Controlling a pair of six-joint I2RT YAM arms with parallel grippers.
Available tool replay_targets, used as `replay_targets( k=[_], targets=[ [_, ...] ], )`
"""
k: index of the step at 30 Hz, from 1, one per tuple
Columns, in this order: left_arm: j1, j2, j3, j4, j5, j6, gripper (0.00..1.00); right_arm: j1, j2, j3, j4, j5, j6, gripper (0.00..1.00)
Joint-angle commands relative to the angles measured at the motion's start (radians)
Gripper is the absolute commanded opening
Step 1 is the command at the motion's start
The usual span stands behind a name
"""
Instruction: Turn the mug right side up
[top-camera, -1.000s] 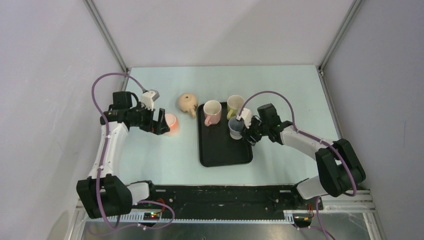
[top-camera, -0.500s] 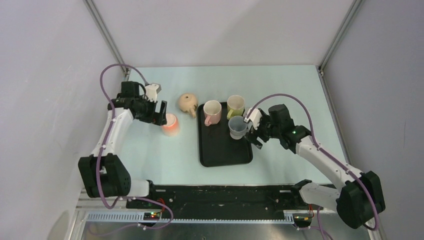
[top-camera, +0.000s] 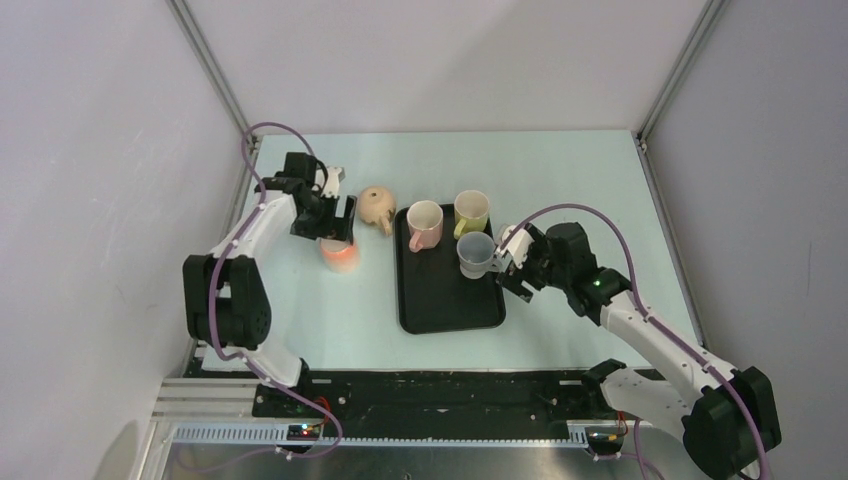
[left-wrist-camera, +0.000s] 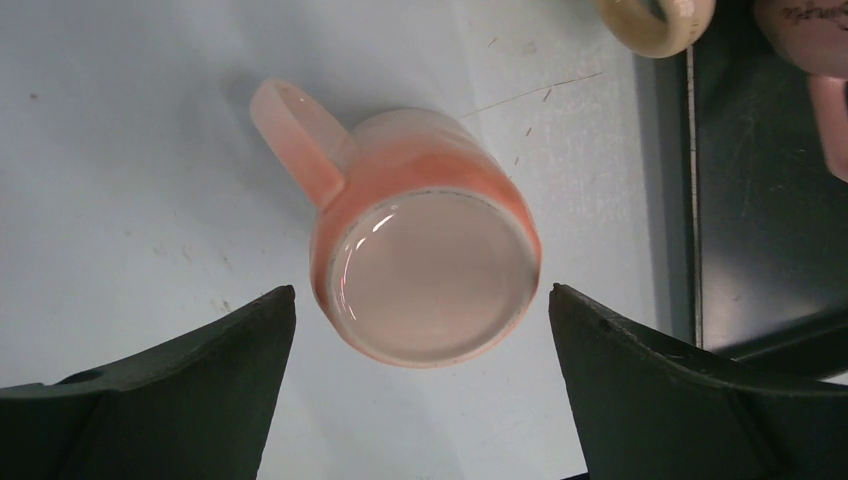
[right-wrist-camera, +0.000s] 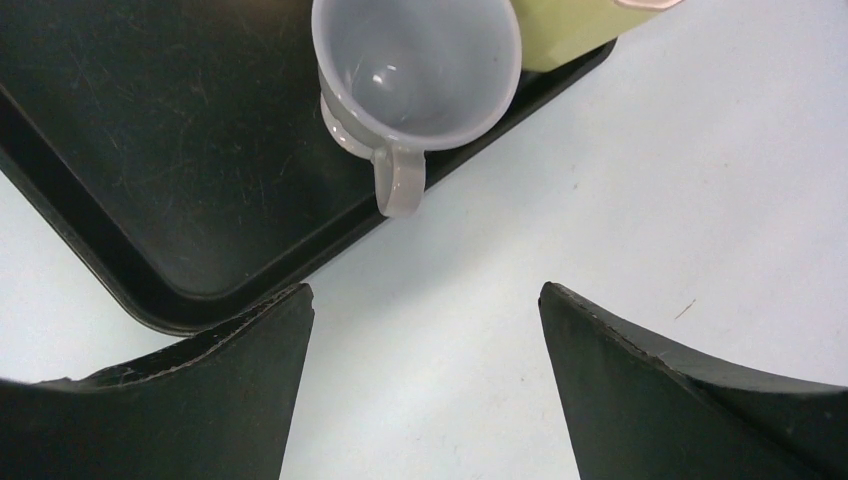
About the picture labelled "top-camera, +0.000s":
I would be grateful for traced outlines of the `orange translucent cup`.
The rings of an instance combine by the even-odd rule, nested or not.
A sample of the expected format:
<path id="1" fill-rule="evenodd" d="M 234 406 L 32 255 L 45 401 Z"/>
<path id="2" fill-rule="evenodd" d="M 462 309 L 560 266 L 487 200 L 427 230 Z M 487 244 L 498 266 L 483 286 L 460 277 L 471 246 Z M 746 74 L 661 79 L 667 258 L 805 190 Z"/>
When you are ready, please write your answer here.
<path id="1" fill-rule="evenodd" d="M 350 273 L 360 264 L 360 252 L 355 243 L 320 239 L 318 245 L 325 265 L 335 273 Z"/>

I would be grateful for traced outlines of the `clear glass mug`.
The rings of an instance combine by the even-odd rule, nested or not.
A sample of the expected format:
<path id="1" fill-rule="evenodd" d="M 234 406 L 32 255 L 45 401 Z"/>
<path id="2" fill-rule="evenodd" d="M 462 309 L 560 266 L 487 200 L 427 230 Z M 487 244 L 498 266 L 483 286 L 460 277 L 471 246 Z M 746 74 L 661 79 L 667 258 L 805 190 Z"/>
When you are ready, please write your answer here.
<path id="1" fill-rule="evenodd" d="M 495 256 L 493 238 L 484 232 L 463 235 L 456 246 L 460 273 L 467 279 L 478 280 L 488 273 L 500 272 L 501 261 Z"/>

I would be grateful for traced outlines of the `yellow mug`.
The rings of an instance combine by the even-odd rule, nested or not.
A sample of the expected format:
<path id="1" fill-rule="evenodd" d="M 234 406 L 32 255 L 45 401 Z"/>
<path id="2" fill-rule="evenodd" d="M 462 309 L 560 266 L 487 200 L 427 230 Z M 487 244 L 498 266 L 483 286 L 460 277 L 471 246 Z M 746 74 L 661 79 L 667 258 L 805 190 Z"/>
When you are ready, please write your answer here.
<path id="1" fill-rule="evenodd" d="M 454 200 L 455 226 L 453 237 L 459 240 L 471 232 L 483 232 L 489 221 L 490 201 L 478 190 L 460 192 Z"/>

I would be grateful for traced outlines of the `pink mug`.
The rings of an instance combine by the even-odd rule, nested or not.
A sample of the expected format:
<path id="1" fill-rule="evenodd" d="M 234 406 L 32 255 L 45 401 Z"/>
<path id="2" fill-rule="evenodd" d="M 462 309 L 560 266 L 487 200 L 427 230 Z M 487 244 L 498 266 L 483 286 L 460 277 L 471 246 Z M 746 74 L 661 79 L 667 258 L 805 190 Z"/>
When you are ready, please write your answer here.
<path id="1" fill-rule="evenodd" d="M 412 253 L 435 248 L 442 238 L 443 210 L 435 201 L 421 200 L 411 205 L 406 220 L 410 232 L 408 249 Z"/>

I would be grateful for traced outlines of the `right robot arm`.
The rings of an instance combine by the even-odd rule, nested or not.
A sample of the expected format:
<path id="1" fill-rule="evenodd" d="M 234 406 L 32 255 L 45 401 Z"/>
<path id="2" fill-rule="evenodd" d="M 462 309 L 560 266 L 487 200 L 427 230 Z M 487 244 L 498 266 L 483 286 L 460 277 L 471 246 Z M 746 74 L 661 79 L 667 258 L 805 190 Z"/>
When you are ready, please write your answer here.
<path id="1" fill-rule="evenodd" d="M 499 283 L 524 301 L 545 287 L 562 291 L 580 317 L 623 340 L 660 379 L 640 376 L 610 359 L 582 378 L 583 409 L 604 418 L 629 413 L 680 441 L 712 479 L 729 479 L 782 441 L 773 388 L 759 369 L 740 370 L 686 340 L 650 307 L 639 305 L 630 280 L 598 265 L 588 235 L 576 222 L 541 232 L 504 227 L 496 254 L 510 262 Z"/>

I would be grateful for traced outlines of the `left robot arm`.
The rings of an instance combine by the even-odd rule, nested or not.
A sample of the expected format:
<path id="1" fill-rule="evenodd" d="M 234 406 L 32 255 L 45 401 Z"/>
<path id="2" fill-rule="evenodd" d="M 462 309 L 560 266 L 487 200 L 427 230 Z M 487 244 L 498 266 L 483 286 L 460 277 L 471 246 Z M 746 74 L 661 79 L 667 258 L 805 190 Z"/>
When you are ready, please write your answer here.
<path id="1" fill-rule="evenodd" d="M 292 416 L 312 411 L 316 390 L 300 379 L 305 361 L 269 337 L 272 308 L 260 266 L 284 233 L 352 243 L 357 199 L 340 197 L 344 178 L 343 168 L 312 154 L 287 153 L 282 170 L 257 180 L 253 209 L 212 250 L 188 256 L 182 266 L 190 337 L 223 360 L 244 362 L 264 383 L 282 385 L 277 402 Z"/>

